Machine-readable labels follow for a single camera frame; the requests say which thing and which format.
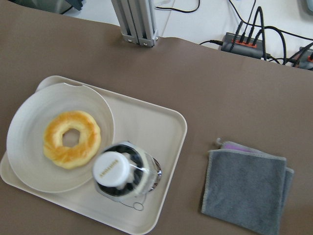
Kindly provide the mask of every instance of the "donut hole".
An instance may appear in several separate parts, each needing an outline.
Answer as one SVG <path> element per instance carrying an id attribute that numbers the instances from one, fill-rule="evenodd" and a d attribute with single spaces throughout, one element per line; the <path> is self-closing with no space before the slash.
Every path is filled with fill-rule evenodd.
<path id="1" fill-rule="evenodd" d="M 69 129 L 63 134 L 62 143 L 66 147 L 74 147 L 78 144 L 80 132 L 76 129 Z"/>

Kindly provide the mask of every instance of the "table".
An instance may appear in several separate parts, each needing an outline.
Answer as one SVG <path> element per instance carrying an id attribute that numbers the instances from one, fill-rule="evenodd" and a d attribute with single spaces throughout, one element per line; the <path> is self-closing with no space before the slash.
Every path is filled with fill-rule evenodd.
<path id="1" fill-rule="evenodd" d="M 153 48 L 138 47 L 125 43 L 115 25 L 28 9 L 6 0 L 0 0 L 0 22 L 1 153 L 16 110 L 40 81 L 61 75 L 177 110 L 185 117 L 186 140 L 150 234 L 254 234 L 200 213 L 207 151 L 216 148 L 217 137 L 287 158 L 295 178 L 281 234 L 311 233 L 310 71 L 178 38 L 160 38 Z M 123 234 L 3 180 L 0 197 L 0 234 Z"/>

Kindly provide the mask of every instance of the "gray towel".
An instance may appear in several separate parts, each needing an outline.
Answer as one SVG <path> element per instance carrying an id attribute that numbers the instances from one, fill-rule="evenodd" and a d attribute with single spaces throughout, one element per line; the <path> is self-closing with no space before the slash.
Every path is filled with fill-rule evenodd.
<path id="1" fill-rule="evenodd" d="M 294 174 L 286 158 L 233 142 L 209 153 L 201 212 L 262 235 L 279 234 Z"/>

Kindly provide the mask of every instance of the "black cable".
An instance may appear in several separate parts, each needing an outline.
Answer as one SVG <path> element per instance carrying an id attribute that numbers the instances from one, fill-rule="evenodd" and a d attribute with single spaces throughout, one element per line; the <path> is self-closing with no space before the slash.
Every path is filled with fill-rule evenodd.
<path id="1" fill-rule="evenodd" d="M 184 10 L 180 10 L 180 9 L 176 9 L 176 8 L 172 8 L 172 7 L 160 7 L 160 6 L 156 6 L 156 9 L 178 11 L 178 12 L 182 12 L 182 13 L 192 13 L 192 12 L 197 11 L 199 9 L 199 7 L 200 7 L 200 0 L 198 2 L 197 8 L 194 10 L 191 10 L 191 11 L 184 11 Z"/>
<path id="2" fill-rule="evenodd" d="M 283 53 L 284 53 L 283 65 L 285 65 L 287 63 L 287 47 L 286 47 L 286 41 L 285 41 L 284 35 L 282 34 L 282 32 L 278 28 L 276 28 L 274 26 L 265 26 L 264 29 L 272 29 L 272 30 L 276 31 L 279 34 L 280 38 L 282 39 Z"/>
<path id="3" fill-rule="evenodd" d="M 276 60 L 283 60 L 284 58 L 275 58 Z"/>
<path id="4" fill-rule="evenodd" d="M 304 50 L 306 50 L 306 47 L 301 48 L 299 51 L 297 51 L 294 55 L 292 55 L 290 58 L 287 59 L 287 62 L 291 62 L 291 63 L 295 63 L 296 60 L 294 60 L 293 58 L 295 56 L 297 56 L 298 54 L 302 53 Z"/>
<path id="5" fill-rule="evenodd" d="M 246 36 L 246 32 L 243 32 L 243 34 L 241 35 L 240 40 L 239 40 L 240 43 L 242 43 L 244 41 L 245 36 Z"/>
<path id="6" fill-rule="evenodd" d="M 208 41 L 204 41 L 204 42 L 200 43 L 199 45 L 202 45 L 204 43 L 214 43 L 214 44 L 217 44 L 219 46 L 223 46 L 224 42 L 223 41 L 218 41 L 218 40 L 208 40 Z"/>
<path id="7" fill-rule="evenodd" d="M 253 6 L 252 6 L 252 8 L 251 8 L 250 15 L 249 15 L 249 19 L 248 19 L 248 23 L 250 22 L 250 19 L 251 19 L 252 12 L 253 12 L 253 9 L 254 9 L 254 7 L 255 7 L 255 4 L 256 4 L 256 0 L 254 0 Z"/>
<path id="8" fill-rule="evenodd" d="M 301 53 L 299 52 L 300 55 L 299 55 L 299 57 L 296 59 L 295 63 L 293 64 L 293 67 L 296 67 L 297 65 L 299 65 L 301 57 L 304 55 L 304 53 L 305 53 L 308 49 L 310 49 L 311 46 L 313 46 L 313 43 L 310 43 L 310 44 L 308 44 L 307 46 L 305 46 L 304 48 L 301 49 Z"/>
<path id="9" fill-rule="evenodd" d="M 254 1 L 253 7 L 252 7 L 252 9 L 251 9 L 248 23 L 250 22 L 250 17 L 251 17 L 253 8 L 254 8 L 254 6 L 255 6 L 255 3 L 256 3 L 256 0 Z M 246 44 L 249 44 L 249 42 L 250 42 L 250 40 L 251 40 L 252 33 L 253 33 L 253 31 L 254 31 L 255 21 L 256 21 L 256 14 L 255 14 L 255 17 L 254 17 L 253 26 L 252 26 L 252 28 L 251 28 L 251 30 L 250 30 L 250 33 L 249 33 L 249 36 L 248 36 L 248 38 L 247 38 L 247 40 L 246 40 Z"/>
<path id="10" fill-rule="evenodd" d="M 263 58 L 266 61 L 267 60 L 267 56 L 266 56 L 266 49 L 265 49 L 265 27 L 264 27 L 264 18 L 263 18 L 263 11 L 262 8 L 259 6 L 256 9 L 255 12 L 255 17 L 254 17 L 254 21 L 253 21 L 253 26 L 255 25 L 256 22 L 256 17 L 258 15 L 258 13 L 260 14 L 260 18 L 261 18 L 261 30 L 258 32 L 257 36 L 255 37 L 254 41 L 253 41 L 253 46 L 256 44 L 256 41 L 258 39 L 258 37 L 260 36 L 260 34 L 262 33 L 262 47 L 263 47 Z"/>
<path id="11" fill-rule="evenodd" d="M 232 1 L 231 1 L 231 0 L 228 0 L 228 1 L 229 1 L 229 3 L 231 4 L 231 6 L 233 7 L 233 9 L 235 10 L 235 12 L 236 12 L 236 14 L 237 14 L 237 16 L 238 16 L 239 19 L 240 19 L 242 22 L 244 22 L 245 24 L 247 24 L 247 25 L 249 25 L 249 26 L 253 26 L 252 24 L 245 22 L 245 21 L 243 20 L 243 18 L 240 16 L 239 12 L 237 11 L 237 9 L 236 9 L 236 7 L 234 6 L 234 4 L 232 3 Z M 301 38 L 301 39 L 313 41 L 312 38 L 303 37 L 303 36 L 300 36 L 300 35 L 297 35 L 297 34 L 294 34 L 294 33 L 290 33 L 290 32 L 287 32 L 287 31 L 284 31 L 284 30 L 281 30 L 281 29 L 280 29 L 280 31 L 281 31 L 282 33 L 286 33 L 286 34 L 289 34 L 289 35 L 294 36 L 294 37 L 298 37 L 298 38 Z"/>
<path id="12" fill-rule="evenodd" d="M 230 49 L 229 49 L 228 52 L 231 52 L 231 51 L 234 49 L 234 46 L 235 46 L 235 43 L 236 43 L 236 39 L 237 39 L 237 37 L 238 37 L 238 34 L 239 34 L 240 29 L 241 29 L 242 26 L 243 26 L 243 22 L 240 21 L 240 24 L 238 25 L 237 30 L 236 30 L 236 33 L 235 33 L 235 37 L 233 38 L 233 41 L 232 41 L 232 43 L 231 43 L 231 47 L 230 47 Z"/>
<path id="13" fill-rule="evenodd" d="M 73 6 L 71 6 L 69 9 L 66 9 L 64 12 L 62 12 L 62 13 L 60 13 L 60 15 L 63 15 L 63 14 L 65 14 L 66 12 L 68 12 L 70 9 L 72 9 L 73 8 Z"/>
<path id="14" fill-rule="evenodd" d="M 275 61 L 276 63 L 280 64 L 280 62 L 278 61 L 278 59 L 274 58 L 273 56 L 269 56 L 268 59 L 271 59 L 271 60 L 269 60 L 269 62 Z"/>

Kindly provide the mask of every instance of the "white plate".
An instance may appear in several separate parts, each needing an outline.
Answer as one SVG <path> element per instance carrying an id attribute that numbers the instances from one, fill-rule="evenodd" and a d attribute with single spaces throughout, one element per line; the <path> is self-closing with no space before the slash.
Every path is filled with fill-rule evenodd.
<path id="1" fill-rule="evenodd" d="M 59 113 L 82 110 L 96 120 L 101 130 L 99 151 L 113 143 L 114 120 L 105 99 L 87 86 L 60 83 L 42 89 L 27 99 L 14 115 L 7 135 L 7 154 L 18 178 L 42 192 L 63 192 L 92 178 L 95 158 L 72 170 L 56 166 L 43 154 L 43 134 Z"/>

